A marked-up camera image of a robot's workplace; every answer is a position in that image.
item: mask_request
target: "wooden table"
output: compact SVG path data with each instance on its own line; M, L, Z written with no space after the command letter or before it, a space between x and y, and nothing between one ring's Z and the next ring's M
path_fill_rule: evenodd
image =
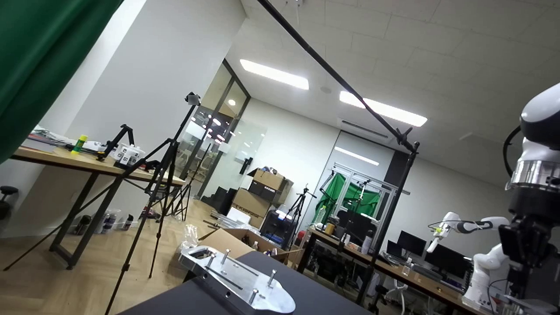
M358 260L362 260L362 262L365 262L365 264L370 264L370 262L372 262L372 257L370 257L370 255L363 255L363 253L360 253L358 250L355 250L355 248L351 248L351 246L348 246L348 244L346 244L346 246L341 246L341 241L339 241L337 237L334 237L334 236L330 236L330 234L325 234L325 232L321 232L321 230L311 230L309 241L307 241L307 244L306 244L306 248L304 248L304 253L302 253L302 257L300 257L300 262L299 262L299 265L297 265L297 271L299 271L299 272L304 271L304 267L306 267L306 264L307 264L307 258L309 258L309 255L311 255L311 251L313 251L313 246L314 246L316 239L321 239L323 243L332 244L332 246L339 248L341 251L344 251L344 253L351 255L353 258L358 258ZM412 269L411 269L411 271L407 272L407 276L405 276L405 274L402 272L402 265L386 264L386 262L383 262L383 260L379 260L379 258L376 258L372 265L374 265L374 269L377 269L377 271L381 271L381 272L384 272L384 274L388 274L388 276L391 276L391 278L395 278L395 279L398 279L398 281L404 281L405 285L414 286L414 288L418 288L419 292L425 292L425 293L428 293L428 295L432 295L432 297L435 297L435 299L439 299L439 300L444 300L444 302L451 304L451 306L456 307L456 309L461 309L461 311L467 311L467 313L479 313L479 309L474 309L474 307L468 307L467 304L463 304L463 302L461 302L461 295L460 295L456 290L442 285L442 283L437 281L437 279L432 279L432 278L428 278L428 276L425 276L425 274L419 274L419 272L416 272L416 271L412 271Z
M90 153L69 153L64 148L57 148L52 146L52 150L38 150L38 148L31 148L31 146L19 146L13 153L12 159L17 160L26 160L26 162L38 162L38 164L48 164L48 166L55 166L55 167L69 167L69 169L78 169L78 171L87 171L90 173L89 178L85 180L78 197L75 199L71 209L68 211L66 218L61 222L61 225L57 225L55 229L52 229L45 237L48 237L50 234L54 234L57 230L57 234L54 236L54 241L50 243L50 251L55 251L57 255L61 255L66 262L68 262L68 269L71 269L76 260L80 258L85 244L89 243L90 234L94 232L94 229L101 223L104 211L111 201L111 197L115 195L115 192L118 190L122 180L139 180L139 181L150 181L152 180L152 173L148 171L141 171L141 169L134 169L132 173L125 174L125 171L122 167L113 166L113 159L106 157L103 162L96 160L96 155ZM110 181L108 187L104 187L101 192L97 192L96 195L89 197L89 190L92 188L94 181L97 180L99 174L108 174L113 176L113 180ZM185 180L173 176L171 178L171 185L180 187L183 185ZM78 244L75 246L73 251L68 251L61 241L66 236L69 225L73 223L75 216L87 208L94 199L103 197L101 204L97 206L96 213L92 215L92 220L89 222L87 230L82 234ZM8 269L10 265L13 265L19 258L22 258L27 251L24 251L22 255L19 255L12 264L8 264L5 269Z

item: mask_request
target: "wooden floor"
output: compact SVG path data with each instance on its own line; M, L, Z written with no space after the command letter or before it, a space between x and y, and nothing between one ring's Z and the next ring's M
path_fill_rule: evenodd
M153 276L146 278L157 225L146 220L111 313L181 283L176 244L181 239L183 222L178 218L164 220ZM50 239L43 241L12 269L0 271L0 313L103 313L134 232L136 229L94 234L71 271L48 251ZM34 241L36 237L0 239L1 269ZM64 241L66 248L73 248L76 236L68 236Z

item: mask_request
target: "green backdrop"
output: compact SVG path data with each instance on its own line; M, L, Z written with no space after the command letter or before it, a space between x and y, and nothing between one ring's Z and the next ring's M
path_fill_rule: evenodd
M120 3L0 1L0 162L43 117Z

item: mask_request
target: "table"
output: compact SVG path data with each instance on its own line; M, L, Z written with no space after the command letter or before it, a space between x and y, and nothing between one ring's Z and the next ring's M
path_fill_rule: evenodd
M113 160L110 157L106 157L101 162L101 160L96 160L96 155L90 155L90 153L69 153L68 150L57 148L57 146L52 146L52 150L36 150L36 148L29 148L29 146L19 146L12 153L12 159L26 160L26 162L48 164L48 166L57 166L57 167L69 167L69 169L78 169L78 171L89 171L90 173L89 178L85 180L78 197L71 204L71 209L68 211L66 218L59 225L57 234L54 236L54 241L50 243L50 248L48 248L50 251L55 251L57 255L61 255L66 260L68 269L71 269L76 264L76 260L80 258L85 244L89 243L89 239L90 239L90 236L94 232L94 227L97 223L101 223L101 220L104 216L104 211L106 211L111 197L118 190L122 180L139 180L139 181L150 181L152 180L152 173L141 171L141 169L136 169L136 171L129 173L127 176L122 176L124 169L122 167L115 167ZM96 194L94 197L85 201L99 174L113 176L113 180L99 194ZM173 180L171 180L171 185L174 185L174 187L180 187L183 183L185 183L185 180L176 178L176 176L173 176ZM99 197L103 194L104 194L104 197L103 197L101 204L97 206L96 213L92 215L92 220L90 220L89 227L85 229L85 232L82 234L78 244L75 246L73 251L68 251L61 244L61 241L66 236L71 222L75 220L75 216L85 206L89 206L96 197Z
M258 269L260 272L271 272L276 269L274 278L281 286L293 297L295 311L300 315L307 313L342 313L342 315L365 315L367 309L358 304L337 295L327 286L313 281L311 278L295 272L293 269L283 265L281 262L260 253L248 251L239 257L241 262ZM234 307L223 293L206 290L204 279L194 276L192 279L162 292L148 300L143 300L122 313L145 315L145 313L166 313L166 315L183 315L183 313L211 313L211 315L232 315L246 313L246 309Z
M311 230L309 241L307 241L307 244L304 248L304 253L300 257L300 262L297 265L299 272L304 271L316 239L321 239L323 243L339 248L341 251L351 255L353 258L358 258L358 260L367 262L367 264L372 262L370 255L363 255L363 253L360 253L358 250L355 250L355 248L351 248L348 244L341 246L341 241L337 237L334 237L330 234L325 234L321 230ZM419 292L425 292L425 293L428 293L428 295L432 295L432 297L435 297L439 300L444 300L444 302L451 304L453 307L458 307L458 309L467 311L467 313L479 313L479 309L474 309L474 307L468 307L467 304L463 304L461 302L461 295L456 290L442 285L437 279L432 279L432 278L428 278L425 274L419 274L419 272L416 272L412 269L407 272L407 276L404 276L402 265L386 264L386 262L383 262L379 258L376 258L372 265L374 265L374 269L377 269L377 271L381 271L381 272L384 272L384 274L388 274L391 278L397 278L398 281L404 281L405 285L414 286ZM362 300L360 295L363 295L365 288L367 288L367 285L362 285L360 293L358 293L358 302Z

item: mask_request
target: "fluorescent light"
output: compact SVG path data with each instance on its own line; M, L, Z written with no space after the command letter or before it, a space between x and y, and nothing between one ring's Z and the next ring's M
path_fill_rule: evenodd
M355 152L344 150L344 148L341 148L341 146L334 146L334 150L337 150L337 152L341 152L341 153L346 153L346 155L351 155L351 157L355 157L355 159L360 159L360 160L363 160L363 162L374 164L374 166L379 164L379 162L376 162L376 160L372 160L372 159L367 159L367 157L358 155L358 153L355 153Z
M260 64L260 62L253 62L253 61L248 61L248 59L239 59L239 62L244 68L244 71L250 71L250 73L255 73L255 75L260 75L260 76L267 76L271 80L278 80L278 82L293 85L297 89L309 89L309 80L304 78L304 76L292 75L292 73L281 71L278 68L271 68L271 66L265 66L265 64Z
M360 106L363 108L362 101L358 101L353 94L349 94L348 90L339 90L337 94L339 101L348 103L351 106ZM379 115L411 124L411 125L423 125L426 122L426 117L386 104L386 103L379 103L376 99L367 99L363 97L363 101L369 104L369 108L372 108L374 111L377 111Z

